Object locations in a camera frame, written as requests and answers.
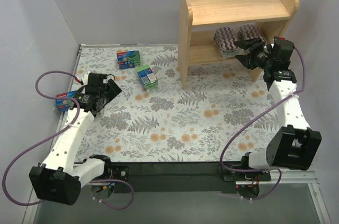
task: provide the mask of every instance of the striped package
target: striped package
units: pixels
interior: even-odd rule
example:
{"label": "striped package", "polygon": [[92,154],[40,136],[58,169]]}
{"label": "striped package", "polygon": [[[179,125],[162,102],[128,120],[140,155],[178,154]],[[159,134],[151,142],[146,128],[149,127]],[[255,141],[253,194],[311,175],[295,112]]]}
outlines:
{"label": "striped package", "polygon": [[257,37],[260,37],[262,41],[266,42],[256,25],[245,24],[240,27],[240,31],[238,32],[238,38],[240,40],[249,40]]}
{"label": "striped package", "polygon": [[234,45],[234,42],[237,40],[237,35],[231,27],[221,27],[216,30],[214,35],[214,44],[217,47],[222,59],[227,59],[238,55],[239,48]]}

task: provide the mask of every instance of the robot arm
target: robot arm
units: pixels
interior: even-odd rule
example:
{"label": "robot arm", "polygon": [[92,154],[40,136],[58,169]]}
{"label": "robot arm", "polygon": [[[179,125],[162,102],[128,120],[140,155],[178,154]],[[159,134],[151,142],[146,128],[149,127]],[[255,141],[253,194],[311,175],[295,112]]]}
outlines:
{"label": "robot arm", "polygon": [[[260,38],[239,41],[236,44],[248,49],[246,56],[236,58],[247,68],[264,70],[264,81],[275,103],[297,89],[296,77],[288,69],[294,50],[291,41],[274,38],[274,46],[266,46]],[[321,142],[318,131],[312,131],[302,113],[297,96],[293,96],[276,108],[280,130],[269,143],[266,151],[247,153],[246,166],[253,169],[275,167],[307,170]]]}
{"label": "robot arm", "polygon": [[[81,188],[92,179],[111,176],[106,166],[110,162],[107,156],[93,155],[73,168],[76,153],[95,116],[121,92],[113,80],[107,79],[106,74],[87,73],[84,77],[85,85],[74,95],[81,107],[78,119],[57,139],[47,158],[30,171],[29,177],[39,199],[72,205],[79,197]],[[65,126],[76,113],[73,103]]]}

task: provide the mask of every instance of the product package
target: product package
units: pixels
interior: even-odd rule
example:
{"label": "product package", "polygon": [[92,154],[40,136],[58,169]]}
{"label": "product package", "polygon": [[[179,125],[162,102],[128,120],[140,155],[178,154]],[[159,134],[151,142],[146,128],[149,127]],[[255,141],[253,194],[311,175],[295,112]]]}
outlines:
{"label": "product package", "polygon": [[141,63],[139,50],[117,53],[117,59],[119,69],[135,68]]}
{"label": "product package", "polygon": [[152,72],[149,65],[137,68],[137,73],[145,90],[150,90],[158,86],[158,79]]}
{"label": "product package", "polygon": [[231,58],[241,52],[240,49],[234,45],[234,42],[237,41],[238,38],[231,27],[221,27],[217,29],[213,40],[222,59]]}
{"label": "product package", "polygon": [[261,35],[259,28],[254,24],[245,24],[242,25],[238,32],[238,37],[240,40],[249,40],[260,37],[264,42],[265,38]]}
{"label": "product package", "polygon": [[[76,93],[76,91],[71,91],[71,92],[68,92],[68,93],[61,93],[61,94],[57,95],[57,98],[61,98],[61,97],[73,97],[75,93]],[[72,102],[71,100],[56,100],[56,108],[60,112],[67,111],[69,109],[69,106],[70,106],[71,102]]]}

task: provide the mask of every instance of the white wall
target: white wall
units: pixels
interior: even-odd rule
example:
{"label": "white wall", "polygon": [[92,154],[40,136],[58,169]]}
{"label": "white wall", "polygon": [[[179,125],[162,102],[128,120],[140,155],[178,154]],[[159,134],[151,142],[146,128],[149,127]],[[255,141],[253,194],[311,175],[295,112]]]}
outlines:
{"label": "white wall", "polygon": [[56,0],[82,44],[177,43],[180,0]]}
{"label": "white wall", "polygon": [[[34,90],[44,71],[72,71],[78,45],[54,0],[0,0],[0,176],[18,153],[54,133],[59,115],[53,101]],[[41,84],[49,94],[67,89],[69,78],[50,76]],[[43,160],[48,145],[28,153],[13,166],[10,193],[27,202],[28,173]],[[0,223],[21,223],[25,207],[12,204],[0,191]]]}
{"label": "white wall", "polygon": [[[286,37],[302,51],[307,67],[306,92],[300,96],[305,117],[323,141],[313,162],[332,223],[339,219],[339,0],[300,0]],[[298,58],[293,70],[301,82]]]}

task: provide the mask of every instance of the floral pattern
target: floral pattern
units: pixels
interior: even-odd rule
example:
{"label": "floral pattern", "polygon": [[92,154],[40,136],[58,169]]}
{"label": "floral pattern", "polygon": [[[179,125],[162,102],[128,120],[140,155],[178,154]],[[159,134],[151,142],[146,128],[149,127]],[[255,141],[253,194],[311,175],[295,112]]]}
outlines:
{"label": "floral pattern", "polygon": [[[138,49],[159,88],[145,92],[135,69],[119,70],[119,47],[83,48],[76,75],[87,71],[114,74],[122,93],[88,129],[77,161],[104,154],[115,162],[216,161],[227,141],[244,124],[273,105],[262,78],[252,83],[239,62],[191,66],[182,90],[177,47]],[[80,85],[75,82],[72,90]],[[225,160],[264,150],[278,129],[275,111],[247,128],[231,144]]]}

